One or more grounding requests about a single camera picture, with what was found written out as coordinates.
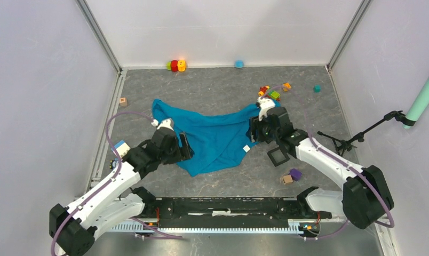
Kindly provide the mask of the blue garment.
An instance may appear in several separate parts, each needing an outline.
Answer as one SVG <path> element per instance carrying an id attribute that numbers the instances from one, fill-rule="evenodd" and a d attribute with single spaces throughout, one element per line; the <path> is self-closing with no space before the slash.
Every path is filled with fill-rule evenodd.
<path id="1" fill-rule="evenodd" d="M 249 104 L 238 112 L 204 116 L 194 111 L 173 107 L 162 100 L 152 103 L 152 115 L 158 120 L 173 120 L 176 133 L 185 133 L 194 152 L 191 159 L 177 165 L 194 177 L 239 166 L 257 142 L 247 137 L 249 119 L 259 115 L 260 108 Z"/>

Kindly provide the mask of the black square display box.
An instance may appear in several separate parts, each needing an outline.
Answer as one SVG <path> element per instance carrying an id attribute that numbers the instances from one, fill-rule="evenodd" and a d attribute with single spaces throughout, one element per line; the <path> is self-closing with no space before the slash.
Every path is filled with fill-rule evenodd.
<path id="1" fill-rule="evenodd" d="M 275 167 L 280 166 L 290 160 L 288 151 L 281 147 L 277 147 L 268 151 L 267 155 Z"/>

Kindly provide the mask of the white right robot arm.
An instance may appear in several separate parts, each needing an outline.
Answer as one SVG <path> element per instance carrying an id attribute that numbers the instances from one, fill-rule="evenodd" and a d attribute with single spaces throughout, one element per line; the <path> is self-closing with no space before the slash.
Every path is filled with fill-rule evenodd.
<path id="1" fill-rule="evenodd" d="M 296 204 L 300 216 L 309 218 L 321 211 L 344 216 L 360 229 L 373 223 L 387 228 L 395 226 L 391 214 L 394 201 L 381 169 L 348 161 L 310 133 L 294 128 L 284 107 L 268 107 L 250 118 L 247 137 L 252 142 L 276 143 L 276 148 L 267 153 L 274 166 L 293 157 L 314 167 L 339 187 L 339 191 L 313 187 L 304 192 Z"/>

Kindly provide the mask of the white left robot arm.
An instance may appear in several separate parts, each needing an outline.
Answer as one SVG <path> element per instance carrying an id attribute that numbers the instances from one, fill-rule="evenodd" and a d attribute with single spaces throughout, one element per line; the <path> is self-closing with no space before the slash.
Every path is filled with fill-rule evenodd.
<path id="1" fill-rule="evenodd" d="M 131 217 L 150 217 L 156 203 L 143 188 L 116 202 L 124 191 L 160 165 L 179 163 L 194 155 L 186 134 L 159 125 L 151 139 L 134 148 L 116 145 L 118 163 L 112 172 L 79 199 L 50 210 L 51 254 L 84 255 L 105 232 Z"/>

